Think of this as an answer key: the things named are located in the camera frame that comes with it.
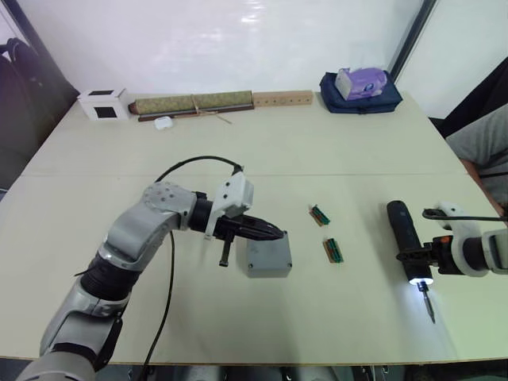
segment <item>white table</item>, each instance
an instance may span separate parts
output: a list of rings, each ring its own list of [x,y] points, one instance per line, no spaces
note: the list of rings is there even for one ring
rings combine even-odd
[[[198,155],[219,155],[253,175],[465,173],[464,167],[408,95],[393,113],[330,114],[317,95],[311,106],[264,107],[216,118],[91,123],[78,104],[56,127],[25,175],[151,175]],[[224,175],[222,164],[182,168]]]
[[[433,325],[394,258],[385,211],[391,200],[406,202],[422,241],[447,234],[419,217],[438,200],[495,215],[405,98],[395,114],[328,115],[316,104],[227,114],[233,125],[215,117],[182,119],[162,133],[135,121],[96,125],[73,108],[0,202],[0,295],[9,307],[0,314],[0,356],[37,357],[40,337],[74,282],[71,275],[86,268],[115,218],[167,166],[216,153],[246,165],[255,186],[249,213],[289,232],[294,266],[285,279],[249,279],[245,241],[236,239],[230,266],[222,268],[220,241],[204,253],[202,234],[176,233],[175,291],[153,362],[389,364],[506,357],[508,307],[500,302],[506,277],[435,273]],[[225,138],[221,131],[231,134]],[[397,135],[411,146],[393,144]],[[308,144],[327,149],[316,154],[304,149]],[[127,155],[132,149],[137,154]],[[192,164],[171,181],[213,197],[228,173],[220,164]],[[330,217],[328,227],[309,216],[315,203]],[[326,259],[326,237],[337,240],[343,264]],[[164,308],[168,250],[165,243],[133,289],[115,362],[144,360]]]
[[[182,186],[213,192],[220,176],[179,176]],[[200,364],[368,364],[506,356],[506,277],[435,274],[430,321],[407,284],[385,205],[400,198],[422,241],[445,235],[419,217],[436,200],[494,215],[466,175],[259,176],[252,215],[289,232],[293,268],[286,279],[249,279],[244,241],[229,268],[218,267],[221,242],[202,253],[202,234],[176,233],[175,293],[152,360]],[[0,203],[0,290],[6,306],[0,355],[37,356],[44,328],[86,268],[110,224],[137,201],[149,177],[23,177]],[[105,202],[108,194],[110,202]],[[331,224],[307,213],[318,203]],[[502,224],[484,223],[484,229]],[[335,237],[342,265],[321,242]],[[144,359],[160,321],[169,274],[168,243],[134,287],[113,361]]]

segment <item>small white box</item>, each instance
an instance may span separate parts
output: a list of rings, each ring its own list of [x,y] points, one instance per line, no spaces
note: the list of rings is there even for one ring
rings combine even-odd
[[[129,94],[121,90],[88,90],[78,97],[86,115],[92,121],[129,119]]]

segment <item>white wall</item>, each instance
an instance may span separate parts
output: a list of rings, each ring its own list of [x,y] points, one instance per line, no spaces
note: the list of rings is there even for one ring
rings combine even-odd
[[[79,90],[318,89],[391,62],[422,0],[19,0]]]
[[[440,0],[397,85],[446,117],[506,56],[507,0]]]
[[[0,13],[0,44],[5,44],[11,37],[15,37],[14,32],[3,17],[3,14]]]
[[[21,30],[17,27],[7,8],[0,2],[0,44],[5,44],[12,37],[26,42]]]

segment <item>gray sleeve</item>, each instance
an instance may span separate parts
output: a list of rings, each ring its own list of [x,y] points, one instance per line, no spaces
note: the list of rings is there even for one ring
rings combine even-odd
[[[508,151],[508,105],[466,125],[446,141],[460,159],[486,165],[492,156]]]

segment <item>purple tissue box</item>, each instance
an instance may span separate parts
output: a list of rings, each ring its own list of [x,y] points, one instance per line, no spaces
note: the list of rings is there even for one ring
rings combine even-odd
[[[340,69],[335,80],[335,87],[346,101],[380,95],[386,84],[384,71],[375,67],[356,71]]]

